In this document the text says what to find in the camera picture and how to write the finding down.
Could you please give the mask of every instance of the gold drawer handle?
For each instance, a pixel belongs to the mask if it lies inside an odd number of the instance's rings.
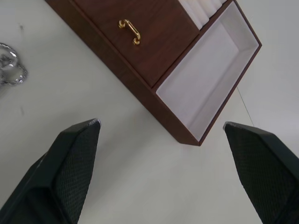
[[[131,31],[137,36],[136,38],[134,38],[133,40],[133,44],[134,45],[139,45],[140,44],[140,40],[141,40],[141,36],[140,33],[138,32],[138,30],[133,26],[133,24],[129,21],[129,20],[120,20],[118,22],[118,26],[119,28],[125,28],[126,25],[131,29]]]

